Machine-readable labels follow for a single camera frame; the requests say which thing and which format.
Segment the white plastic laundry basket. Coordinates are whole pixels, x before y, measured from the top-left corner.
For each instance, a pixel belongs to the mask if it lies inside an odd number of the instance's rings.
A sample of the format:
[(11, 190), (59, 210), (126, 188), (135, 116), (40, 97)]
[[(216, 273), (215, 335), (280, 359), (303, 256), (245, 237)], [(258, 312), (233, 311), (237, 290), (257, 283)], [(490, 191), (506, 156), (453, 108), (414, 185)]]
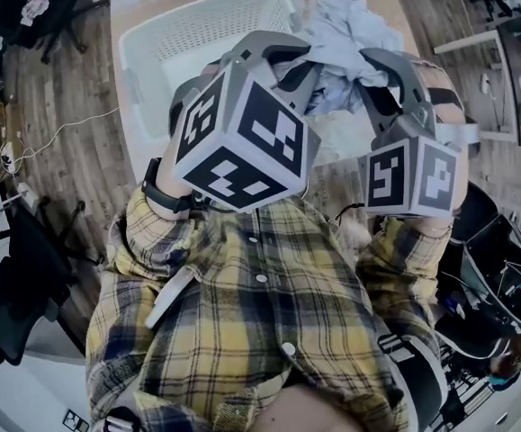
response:
[(198, 0), (126, 31), (119, 49), (135, 126), (168, 137), (175, 90), (254, 31), (294, 33), (292, 0)]

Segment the dark desk with white legs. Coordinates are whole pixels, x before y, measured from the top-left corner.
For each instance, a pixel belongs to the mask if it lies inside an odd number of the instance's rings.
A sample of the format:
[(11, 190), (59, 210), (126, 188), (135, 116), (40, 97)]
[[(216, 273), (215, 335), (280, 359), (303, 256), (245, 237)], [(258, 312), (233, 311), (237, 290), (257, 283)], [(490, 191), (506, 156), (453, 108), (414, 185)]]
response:
[(494, 29), (449, 41), (433, 48), (436, 55), (493, 42), (499, 54), (500, 71), (506, 82), (505, 105), (509, 131), (482, 130), (483, 140), (521, 145), (521, 16), (497, 25)]

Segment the person's right hand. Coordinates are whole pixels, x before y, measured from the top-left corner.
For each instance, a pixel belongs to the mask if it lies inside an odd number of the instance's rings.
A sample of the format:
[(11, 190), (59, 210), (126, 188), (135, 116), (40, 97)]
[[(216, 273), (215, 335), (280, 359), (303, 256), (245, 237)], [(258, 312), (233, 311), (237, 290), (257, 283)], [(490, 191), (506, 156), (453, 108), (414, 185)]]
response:
[(423, 59), (415, 61), (414, 68), (429, 93), (430, 103), (434, 106), (438, 120), (450, 124), (466, 123), (462, 101), (448, 74), (439, 66)]

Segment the white flat pocket device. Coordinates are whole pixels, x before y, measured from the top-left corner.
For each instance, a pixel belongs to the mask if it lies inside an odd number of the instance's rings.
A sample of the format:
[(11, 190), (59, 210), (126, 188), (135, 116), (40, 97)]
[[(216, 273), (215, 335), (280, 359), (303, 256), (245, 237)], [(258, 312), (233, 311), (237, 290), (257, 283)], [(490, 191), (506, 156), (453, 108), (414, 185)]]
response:
[(164, 315), (166, 310), (174, 303), (184, 288), (194, 279), (194, 273), (183, 266), (161, 289), (154, 302), (153, 308), (145, 320), (145, 326), (153, 329)]

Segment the light blue clothes garment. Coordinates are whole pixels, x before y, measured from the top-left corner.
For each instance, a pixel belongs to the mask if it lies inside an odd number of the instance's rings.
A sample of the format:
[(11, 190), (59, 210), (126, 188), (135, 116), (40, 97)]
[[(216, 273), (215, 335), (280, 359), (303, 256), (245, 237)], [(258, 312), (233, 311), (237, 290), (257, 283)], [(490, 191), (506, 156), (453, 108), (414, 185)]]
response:
[(356, 113), (363, 106), (358, 85), (396, 88), (395, 81), (367, 62), (361, 50), (402, 51), (404, 37), (380, 15), (370, 11), (366, 0), (310, 0), (304, 9), (302, 30), (297, 36), (309, 43), (310, 52), (293, 61), (276, 64), (274, 71), (282, 80), (302, 61), (321, 67), (318, 82), (303, 111), (305, 115), (334, 111)]

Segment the black wristband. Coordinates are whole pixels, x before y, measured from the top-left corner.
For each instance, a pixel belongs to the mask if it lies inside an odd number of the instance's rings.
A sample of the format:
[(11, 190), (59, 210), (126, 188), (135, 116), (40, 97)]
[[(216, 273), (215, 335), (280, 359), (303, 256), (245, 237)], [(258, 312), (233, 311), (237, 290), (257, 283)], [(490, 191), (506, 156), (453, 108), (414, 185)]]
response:
[(157, 172), (162, 158), (152, 158), (148, 164), (147, 172), (144, 176), (141, 188), (146, 197), (158, 206), (170, 210), (172, 213), (192, 210), (196, 207), (194, 197), (184, 195), (176, 198), (160, 191), (157, 188)]

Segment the white power strip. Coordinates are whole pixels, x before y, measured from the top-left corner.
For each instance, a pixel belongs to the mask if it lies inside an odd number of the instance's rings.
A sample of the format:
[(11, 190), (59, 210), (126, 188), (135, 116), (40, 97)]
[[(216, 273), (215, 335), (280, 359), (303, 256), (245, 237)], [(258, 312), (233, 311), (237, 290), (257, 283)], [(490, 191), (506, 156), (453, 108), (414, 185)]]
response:
[(0, 148), (0, 162), (4, 171), (14, 176), (18, 173), (18, 166), (21, 161), (17, 159), (14, 153), (13, 143), (10, 141), (5, 142)]

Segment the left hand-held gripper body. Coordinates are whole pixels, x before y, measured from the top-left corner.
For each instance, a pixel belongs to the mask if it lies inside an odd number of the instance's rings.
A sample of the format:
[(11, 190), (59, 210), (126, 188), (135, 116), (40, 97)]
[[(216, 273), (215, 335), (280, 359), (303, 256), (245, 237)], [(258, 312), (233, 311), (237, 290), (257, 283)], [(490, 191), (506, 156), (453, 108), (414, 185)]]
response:
[(233, 211), (300, 193), (321, 142), (276, 93), (275, 65), (251, 59), (251, 33), (215, 74), (178, 86), (169, 115), (174, 177)]

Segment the person's right forearm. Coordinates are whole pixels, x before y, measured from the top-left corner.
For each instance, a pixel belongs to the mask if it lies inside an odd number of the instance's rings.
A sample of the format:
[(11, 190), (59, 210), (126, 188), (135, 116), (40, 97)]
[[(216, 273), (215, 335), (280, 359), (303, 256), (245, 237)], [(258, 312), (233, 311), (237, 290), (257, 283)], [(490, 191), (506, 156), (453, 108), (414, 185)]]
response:
[(453, 224), (453, 215), (383, 218), (378, 232), (358, 260), (358, 276), (368, 284), (433, 282)]

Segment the black round stool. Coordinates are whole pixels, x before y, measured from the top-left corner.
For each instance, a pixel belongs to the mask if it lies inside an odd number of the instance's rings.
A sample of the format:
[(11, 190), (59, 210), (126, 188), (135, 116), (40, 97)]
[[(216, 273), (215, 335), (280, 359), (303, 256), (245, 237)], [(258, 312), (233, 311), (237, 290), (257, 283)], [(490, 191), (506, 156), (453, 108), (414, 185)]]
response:
[(465, 244), (495, 245), (509, 240), (521, 242), (521, 232), (482, 189), (469, 182), (454, 220), (452, 239)]

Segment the person's yellow plaid shirt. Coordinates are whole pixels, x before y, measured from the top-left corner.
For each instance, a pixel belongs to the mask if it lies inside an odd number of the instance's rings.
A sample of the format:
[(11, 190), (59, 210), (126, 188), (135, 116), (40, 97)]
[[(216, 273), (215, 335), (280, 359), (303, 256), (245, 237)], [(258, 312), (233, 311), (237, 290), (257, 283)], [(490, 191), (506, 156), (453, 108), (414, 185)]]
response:
[(437, 352), (427, 304), (436, 280), (363, 282), (337, 225), (297, 197), (199, 214), (205, 225), (183, 265), (194, 279), (153, 329), (145, 320), (174, 275), (103, 271), (86, 341), (93, 429), (127, 408), (141, 432), (246, 432), (300, 386), (365, 432), (409, 432), (376, 324)]

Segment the person's left forearm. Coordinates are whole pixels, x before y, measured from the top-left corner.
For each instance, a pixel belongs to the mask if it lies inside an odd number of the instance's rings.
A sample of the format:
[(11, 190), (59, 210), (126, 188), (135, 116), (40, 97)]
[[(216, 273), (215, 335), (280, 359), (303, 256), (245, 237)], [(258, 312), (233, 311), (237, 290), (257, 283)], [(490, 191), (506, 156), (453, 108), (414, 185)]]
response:
[[(169, 146), (160, 162), (156, 185), (179, 198), (192, 194), (192, 189), (173, 177), (174, 154)], [(150, 201), (141, 185), (109, 228), (107, 270), (164, 283), (187, 263), (205, 217), (190, 210), (172, 213)]]

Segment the pink and white cloth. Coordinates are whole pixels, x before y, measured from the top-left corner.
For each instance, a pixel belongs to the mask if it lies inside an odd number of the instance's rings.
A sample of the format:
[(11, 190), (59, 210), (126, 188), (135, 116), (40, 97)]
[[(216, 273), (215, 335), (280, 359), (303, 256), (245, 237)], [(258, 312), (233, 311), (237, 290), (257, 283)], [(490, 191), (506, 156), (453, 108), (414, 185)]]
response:
[(34, 20), (49, 8), (49, 0), (28, 0), (21, 11), (21, 25), (31, 27)]

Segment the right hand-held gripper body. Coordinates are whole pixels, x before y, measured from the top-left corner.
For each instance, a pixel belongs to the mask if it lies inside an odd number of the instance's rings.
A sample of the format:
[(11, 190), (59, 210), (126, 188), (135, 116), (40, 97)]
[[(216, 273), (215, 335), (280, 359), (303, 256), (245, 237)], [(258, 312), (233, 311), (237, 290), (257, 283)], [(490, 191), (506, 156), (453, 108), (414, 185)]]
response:
[(372, 123), (371, 151), (360, 159), (366, 210), (412, 218), (451, 216), (460, 149), (445, 124), (414, 118)]

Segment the black open equipment case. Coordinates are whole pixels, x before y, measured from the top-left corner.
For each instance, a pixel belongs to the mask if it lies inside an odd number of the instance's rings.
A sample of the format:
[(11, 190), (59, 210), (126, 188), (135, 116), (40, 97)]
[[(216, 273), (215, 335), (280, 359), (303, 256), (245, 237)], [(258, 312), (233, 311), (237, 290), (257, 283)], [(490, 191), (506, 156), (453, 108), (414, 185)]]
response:
[(502, 214), (474, 227), (449, 240), (439, 263), (436, 334), (464, 356), (490, 359), (521, 335), (521, 232)]

